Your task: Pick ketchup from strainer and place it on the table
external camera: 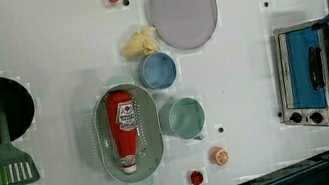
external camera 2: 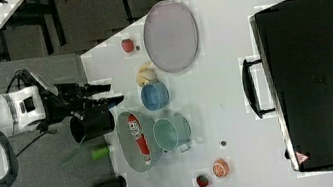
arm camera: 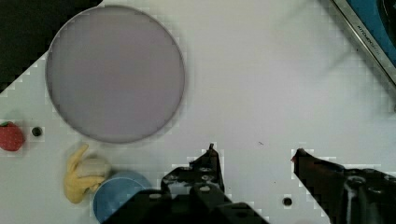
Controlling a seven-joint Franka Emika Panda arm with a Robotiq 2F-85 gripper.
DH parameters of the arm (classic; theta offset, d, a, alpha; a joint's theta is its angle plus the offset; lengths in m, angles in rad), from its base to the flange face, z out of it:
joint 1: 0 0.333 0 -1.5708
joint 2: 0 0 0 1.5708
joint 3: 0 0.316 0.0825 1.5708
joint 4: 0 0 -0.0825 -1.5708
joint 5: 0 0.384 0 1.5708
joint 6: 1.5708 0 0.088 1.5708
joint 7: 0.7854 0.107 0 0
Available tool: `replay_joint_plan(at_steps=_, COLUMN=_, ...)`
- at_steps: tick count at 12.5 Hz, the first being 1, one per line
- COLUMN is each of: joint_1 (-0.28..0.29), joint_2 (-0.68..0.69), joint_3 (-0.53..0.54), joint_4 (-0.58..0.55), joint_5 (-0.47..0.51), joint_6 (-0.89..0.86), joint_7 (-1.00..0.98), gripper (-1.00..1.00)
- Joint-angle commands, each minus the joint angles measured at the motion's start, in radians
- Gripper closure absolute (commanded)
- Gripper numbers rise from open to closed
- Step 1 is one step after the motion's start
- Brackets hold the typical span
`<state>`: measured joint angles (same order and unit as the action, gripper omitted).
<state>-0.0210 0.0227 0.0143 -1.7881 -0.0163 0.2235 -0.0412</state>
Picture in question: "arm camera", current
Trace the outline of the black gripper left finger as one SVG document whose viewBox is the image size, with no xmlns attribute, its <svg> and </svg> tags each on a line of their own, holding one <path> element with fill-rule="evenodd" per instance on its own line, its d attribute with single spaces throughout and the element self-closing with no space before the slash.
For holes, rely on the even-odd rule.
<svg viewBox="0 0 396 224">
<path fill-rule="evenodd" d="M 187 167 L 165 175 L 159 189 L 137 192 L 103 224 L 270 224 L 225 194 L 219 153 L 210 145 Z"/>
</svg>

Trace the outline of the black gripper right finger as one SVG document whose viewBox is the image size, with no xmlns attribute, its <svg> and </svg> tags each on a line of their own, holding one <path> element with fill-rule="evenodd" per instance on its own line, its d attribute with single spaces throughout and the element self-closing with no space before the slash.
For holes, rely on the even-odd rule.
<svg viewBox="0 0 396 224">
<path fill-rule="evenodd" d="M 293 172 L 328 216 L 331 224 L 396 224 L 393 175 L 350 168 L 314 157 L 299 148 Z"/>
</svg>

